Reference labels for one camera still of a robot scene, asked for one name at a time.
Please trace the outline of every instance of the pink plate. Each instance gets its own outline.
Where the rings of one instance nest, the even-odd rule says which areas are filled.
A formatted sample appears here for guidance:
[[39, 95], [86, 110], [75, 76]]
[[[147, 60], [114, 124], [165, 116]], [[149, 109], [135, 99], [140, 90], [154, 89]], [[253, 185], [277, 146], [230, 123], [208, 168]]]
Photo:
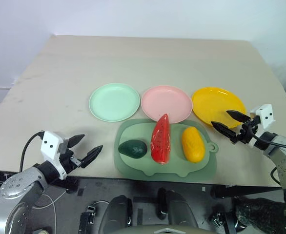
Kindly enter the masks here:
[[143, 94], [141, 106], [144, 113], [154, 121], [168, 114], [169, 123], [178, 123], [191, 114], [193, 104], [183, 90], [174, 86], [159, 85]]

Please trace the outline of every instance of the dark green avocado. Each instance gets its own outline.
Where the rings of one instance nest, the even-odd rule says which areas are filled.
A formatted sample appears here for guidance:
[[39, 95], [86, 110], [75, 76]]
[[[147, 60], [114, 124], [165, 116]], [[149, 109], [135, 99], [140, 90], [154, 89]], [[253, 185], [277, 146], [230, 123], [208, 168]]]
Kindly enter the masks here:
[[141, 158], [147, 153], [147, 146], [141, 140], [128, 140], [118, 147], [118, 151], [131, 158]]

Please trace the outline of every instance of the white wall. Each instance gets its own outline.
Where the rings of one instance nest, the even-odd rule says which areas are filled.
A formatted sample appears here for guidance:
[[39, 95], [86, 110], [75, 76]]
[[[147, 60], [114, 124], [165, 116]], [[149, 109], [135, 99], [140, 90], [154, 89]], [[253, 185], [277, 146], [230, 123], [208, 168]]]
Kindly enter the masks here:
[[248, 40], [286, 90], [286, 0], [0, 0], [0, 88], [51, 34]]

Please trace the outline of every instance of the beige tabletop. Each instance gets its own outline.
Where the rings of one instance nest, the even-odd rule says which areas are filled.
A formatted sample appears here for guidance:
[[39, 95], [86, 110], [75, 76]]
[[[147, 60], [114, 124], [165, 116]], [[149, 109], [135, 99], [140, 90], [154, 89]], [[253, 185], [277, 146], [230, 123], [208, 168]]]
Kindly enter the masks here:
[[[188, 95], [205, 86], [236, 94], [248, 110], [273, 105], [270, 131], [286, 136], [286, 93], [258, 51], [246, 41], [53, 36], [0, 105], [0, 170], [18, 171], [22, 149], [39, 130], [86, 137], [74, 148], [82, 158], [104, 148], [75, 176], [122, 178], [114, 166], [113, 144], [122, 122], [109, 123], [89, 111], [91, 93], [110, 82], [126, 83], [140, 95], [154, 85], [174, 85]], [[140, 108], [131, 118], [146, 118]], [[190, 120], [199, 121], [192, 113]], [[274, 164], [257, 149], [230, 141], [206, 126], [219, 145], [217, 172], [203, 183], [276, 186]], [[40, 139], [28, 147], [24, 168], [41, 163]]]

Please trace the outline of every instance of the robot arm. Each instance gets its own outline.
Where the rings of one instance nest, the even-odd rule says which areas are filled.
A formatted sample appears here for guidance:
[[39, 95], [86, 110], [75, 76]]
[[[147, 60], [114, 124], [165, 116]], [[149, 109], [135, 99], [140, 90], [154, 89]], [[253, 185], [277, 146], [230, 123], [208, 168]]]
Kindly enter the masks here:
[[213, 127], [230, 138], [233, 144], [241, 141], [244, 144], [249, 144], [250, 147], [255, 146], [272, 160], [278, 171], [279, 183], [283, 188], [286, 204], [286, 137], [265, 131], [275, 121], [272, 106], [266, 104], [253, 109], [250, 111], [252, 118], [238, 111], [229, 110], [227, 113], [233, 119], [243, 123], [240, 133], [236, 135], [234, 131], [219, 122], [213, 121]]
[[0, 234], [24, 233], [32, 206], [49, 184], [66, 179], [72, 170], [86, 167], [99, 155], [102, 145], [82, 160], [73, 157], [69, 148], [83, 137], [76, 135], [68, 139], [60, 133], [44, 132], [41, 152], [46, 161], [11, 176], [0, 188]]

